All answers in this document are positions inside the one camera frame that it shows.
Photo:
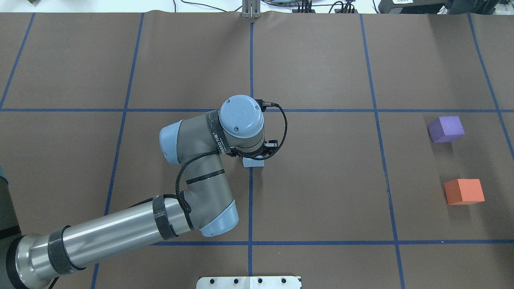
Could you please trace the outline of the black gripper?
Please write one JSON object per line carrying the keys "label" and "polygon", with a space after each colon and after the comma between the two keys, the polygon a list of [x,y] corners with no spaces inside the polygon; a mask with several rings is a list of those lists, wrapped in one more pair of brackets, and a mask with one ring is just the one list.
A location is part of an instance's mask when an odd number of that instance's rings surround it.
{"label": "black gripper", "polygon": [[266,141],[263,140],[252,147],[233,146],[230,148],[229,156],[231,157],[245,157],[249,155],[251,158],[264,157],[264,147]]}

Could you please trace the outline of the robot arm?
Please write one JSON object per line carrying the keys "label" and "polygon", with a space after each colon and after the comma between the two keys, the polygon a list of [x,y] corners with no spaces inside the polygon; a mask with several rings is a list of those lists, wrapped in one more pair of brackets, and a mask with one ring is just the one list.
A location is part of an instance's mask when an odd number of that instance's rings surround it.
{"label": "robot arm", "polygon": [[239,222],[221,157],[265,160],[281,145],[265,140],[264,112],[275,102],[234,95],[221,107],[165,126],[159,133],[165,160],[178,167],[169,191],[126,209],[49,234],[2,231],[2,289],[43,289],[60,277],[198,229],[205,237]]}

